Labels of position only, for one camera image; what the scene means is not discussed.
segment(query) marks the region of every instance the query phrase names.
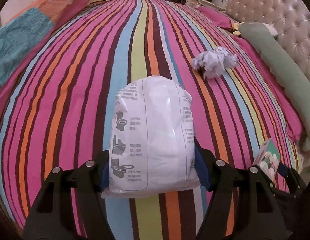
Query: striped bedsheet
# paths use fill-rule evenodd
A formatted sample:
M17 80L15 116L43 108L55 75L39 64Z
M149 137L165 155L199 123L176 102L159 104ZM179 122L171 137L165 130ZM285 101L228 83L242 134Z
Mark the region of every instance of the striped bedsheet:
M18 227L53 167L77 168L109 149L116 92L150 75L172 79L191 94L195 135L217 158L246 169L271 138L282 162L300 170L281 106L259 73L262 66L254 65L229 33L192 8L162 0L97 4L52 35L19 77L3 113L0 198ZM216 46L236 53L239 66L204 81L191 59ZM276 182L285 189L283 179ZM210 198L198 187L101 202L118 240L191 240ZM234 192L227 235L236 199ZM75 191L72 200L77 231L85 235Z

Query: nightstand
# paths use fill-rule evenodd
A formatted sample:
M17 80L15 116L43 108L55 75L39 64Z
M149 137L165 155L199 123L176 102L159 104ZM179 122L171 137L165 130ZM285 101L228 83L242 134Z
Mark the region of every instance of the nightstand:
M214 3L211 3L209 1L206 1L206 0L187 0L185 5L193 7L193 8L197 8L199 6L205 6L205 7L211 7L215 10L218 10L218 11L225 11L224 8L218 6Z

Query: metal screw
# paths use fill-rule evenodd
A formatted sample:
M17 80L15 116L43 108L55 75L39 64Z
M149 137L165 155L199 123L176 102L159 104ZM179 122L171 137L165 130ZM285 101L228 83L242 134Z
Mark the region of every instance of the metal screw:
M60 172L60 167L55 167L55 168L53 168L53 173L58 173L58 172Z
M225 165L225 162L223 160L217 160L216 161L216 165L220 166L220 167L223 167Z
M95 165L94 161L90 160L85 163L87 167L93 167Z
M256 167L250 167L250 171L251 171L252 173L257 173L257 172L258 172L258 170L257 170Z

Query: plastic bag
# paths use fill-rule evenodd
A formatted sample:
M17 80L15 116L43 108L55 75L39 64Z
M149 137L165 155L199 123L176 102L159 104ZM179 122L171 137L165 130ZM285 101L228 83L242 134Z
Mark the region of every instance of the plastic bag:
M132 82L117 93L110 186L102 196L143 197L199 185L191 100L186 90L161 76Z

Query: beige headboard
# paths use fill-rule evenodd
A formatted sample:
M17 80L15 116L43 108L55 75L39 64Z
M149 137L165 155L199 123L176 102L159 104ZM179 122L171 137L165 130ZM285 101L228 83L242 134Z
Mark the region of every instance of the beige headboard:
M310 12L302 0L228 0L233 19L272 24L278 43L310 81Z

